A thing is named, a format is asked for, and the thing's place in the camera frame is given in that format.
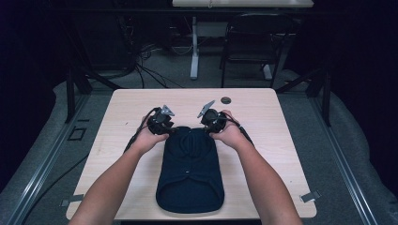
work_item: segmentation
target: chair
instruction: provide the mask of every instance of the chair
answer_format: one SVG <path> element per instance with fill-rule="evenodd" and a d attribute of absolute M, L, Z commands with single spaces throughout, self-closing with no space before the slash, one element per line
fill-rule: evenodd
<path fill-rule="evenodd" d="M 222 50 L 222 87 L 226 62 L 232 64 L 274 64 L 269 87 L 274 84 L 283 44 L 293 20 L 283 14 L 244 13 L 235 16 L 227 24 Z"/>

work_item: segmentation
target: forearm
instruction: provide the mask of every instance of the forearm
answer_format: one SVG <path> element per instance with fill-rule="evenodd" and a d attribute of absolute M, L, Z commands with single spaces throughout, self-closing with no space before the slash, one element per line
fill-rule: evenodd
<path fill-rule="evenodd" d="M 111 224 L 140 157 L 139 151 L 130 149 L 108 168 L 87 191 L 70 224 Z"/>
<path fill-rule="evenodd" d="M 251 143 L 241 143 L 236 150 L 263 224 L 300 224 L 299 215 L 281 177 Z"/>

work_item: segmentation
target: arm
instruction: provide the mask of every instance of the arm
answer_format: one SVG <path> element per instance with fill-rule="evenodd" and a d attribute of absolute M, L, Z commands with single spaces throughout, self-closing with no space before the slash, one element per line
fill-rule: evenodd
<path fill-rule="evenodd" d="M 255 208 L 263 224 L 302 224 L 281 177 L 234 123 L 227 122 L 221 133 L 210 135 L 237 151 Z"/>
<path fill-rule="evenodd" d="M 141 156 L 168 134 L 153 135 L 146 127 L 136 141 L 91 186 L 69 224 L 112 224 Z"/>

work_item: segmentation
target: wooden table top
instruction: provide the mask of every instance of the wooden table top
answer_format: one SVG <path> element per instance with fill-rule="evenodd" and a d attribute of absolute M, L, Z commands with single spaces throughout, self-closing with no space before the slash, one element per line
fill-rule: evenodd
<path fill-rule="evenodd" d="M 221 103 L 229 97 L 230 104 Z M 121 89 L 116 90 L 99 127 L 74 195 L 85 194 L 94 181 L 122 154 L 143 116 L 155 107 L 167 105 L 176 115 L 174 127 L 202 128 L 196 118 L 202 107 L 216 100 L 212 109 L 229 110 L 245 127 L 260 154 L 277 171 L 289 190 L 301 218 L 316 215 L 313 202 L 304 203 L 300 195 L 310 192 L 283 117 L 281 105 L 272 89 Z M 161 173 L 164 142 L 159 142 L 140 160 L 116 220 L 243 219 L 259 218 L 235 150 L 216 141 L 225 199 L 218 211 L 205 214 L 175 214 L 162 210 L 155 199 Z M 71 218 L 80 202 L 69 205 Z"/>
<path fill-rule="evenodd" d="M 174 7 L 311 8 L 312 0 L 173 0 Z"/>

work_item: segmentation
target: folded garment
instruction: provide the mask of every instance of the folded garment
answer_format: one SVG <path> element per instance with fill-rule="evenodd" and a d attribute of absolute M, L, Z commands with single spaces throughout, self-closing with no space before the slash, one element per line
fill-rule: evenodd
<path fill-rule="evenodd" d="M 173 213 L 206 213 L 220 209 L 223 200 L 214 140 L 202 128 L 179 127 L 164 145 L 158 205 Z"/>

